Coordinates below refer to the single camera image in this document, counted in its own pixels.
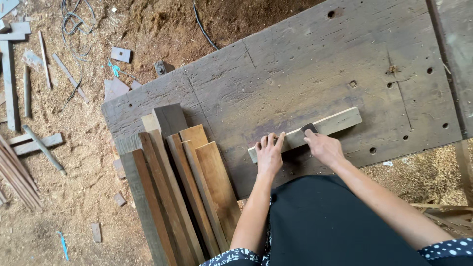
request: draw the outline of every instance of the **workbench leg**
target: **workbench leg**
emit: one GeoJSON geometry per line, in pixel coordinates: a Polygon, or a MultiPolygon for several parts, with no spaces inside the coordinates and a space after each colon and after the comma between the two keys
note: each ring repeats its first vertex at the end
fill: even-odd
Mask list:
{"type": "Polygon", "coordinates": [[[465,191],[468,206],[473,206],[473,169],[468,151],[468,140],[462,140],[455,143],[456,161],[460,168],[462,176],[463,189],[465,191]]]}

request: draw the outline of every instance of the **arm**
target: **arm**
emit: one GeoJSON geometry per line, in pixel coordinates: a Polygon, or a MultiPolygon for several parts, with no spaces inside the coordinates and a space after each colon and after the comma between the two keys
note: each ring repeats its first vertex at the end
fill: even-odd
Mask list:
{"type": "Polygon", "coordinates": [[[282,132],[274,144],[276,134],[271,133],[255,145],[258,155],[258,175],[236,225],[230,249],[247,248],[258,255],[263,254],[271,185],[282,166],[281,147],[285,135],[282,132]]]}
{"type": "Polygon", "coordinates": [[[304,140],[321,163],[330,167],[350,190],[414,249],[454,239],[414,207],[370,179],[345,159],[340,141],[310,130],[304,140]]]}

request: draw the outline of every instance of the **left hand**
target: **left hand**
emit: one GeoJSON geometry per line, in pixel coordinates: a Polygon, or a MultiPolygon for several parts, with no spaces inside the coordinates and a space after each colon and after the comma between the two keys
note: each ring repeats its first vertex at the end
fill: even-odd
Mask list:
{"type": "Polygon", "coordinates": [[[281,132],[279,138],[274,144],[276,138],[275,133],[264,136],[261,142],[255,145],[256,154],[258,155],[258,175],[274,178],[282,167],[281,148],[284,141],[285,132],[281,132]]]}

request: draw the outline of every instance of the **dirt floor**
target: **dirt floor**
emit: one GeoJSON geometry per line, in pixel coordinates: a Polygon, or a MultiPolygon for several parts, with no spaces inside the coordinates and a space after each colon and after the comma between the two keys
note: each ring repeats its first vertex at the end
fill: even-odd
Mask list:
{"type": "MultiPolygon", "coordinates": [[[[320,0],[233,0],[197,1],[201,20],[218,47],[233,43],[269,25],[301,12],[320,0]]],[[[79,31],[66,36],[77,51],[91,50],[81,62],[82,89],[90,103],[76,95],[62,106],[73,90],[66,75],[52,58],[57,53],[76,80],[80,71],[61,36],[60,0],[21,0],[18,16],[29,16],[32,35],[27,42],[14,44],[17,91],[23,114],[23,65],[25,49],[41,56],[37,31],[41,30],[47,49],[53,89],[46,87],[43,69],[31,71],[33,119],[23,118],[38,136],[61,132],[65,143],[52,149],[68,172],[61,176],[39,153],[22,157],[22,162],[37,180],[42,212],[31,212],[17,200],[2,180],[9,204],[0,207],[0,266],[9,265],[152,265],[126,180],[119,180],[112,165],[110,133],[100,106],[104,99],[104,80],[113,79],[107,57],[112,46],[133,50],[131,64],[113,60],[123,72],[143,84],[155,79],[153,63],[165,60],[180,67],[214,51],[195,22],[190,0],[90,0],[96,24],[91,34],[79,31]],[[119,207],[113,195],[121,192],[129,201],[119,207]],[[92,241],[92,222],[102,224],[102,243],[92,241]],[[61,231],[68,247],[66,262],[61,231]]],[[[68,10],[75,4],[66,1],[68,10]]],[[[91,13],[81,1],[76,13],[91,25],[91,13]]],[[[16,20],[12,14],[5,17],[16,20]]],[[[131,84],[132,79],[120,74],[131,84]]],[[[0,117],[6,113],[0,106],[0,117]]],[[[20,135],[0,125],[6,137],[20,135]]],[[[466,204],[452,146],[393,160],[363,169],[376,181],[408,202],[466,204]]]]}

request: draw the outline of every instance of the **person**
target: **person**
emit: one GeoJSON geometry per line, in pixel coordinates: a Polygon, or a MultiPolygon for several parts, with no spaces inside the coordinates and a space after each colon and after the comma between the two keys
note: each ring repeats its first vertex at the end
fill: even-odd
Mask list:
{"type": "Polygon", "coordinates": [[[299,177],[272,191],[284,136],[256,144],[258,175],[230,250],[202,266],[473,265],[471,238],[454,239],[353,166],[338,140],[310,129],[304,140],[312,155],[335,175],[299,177]]]}

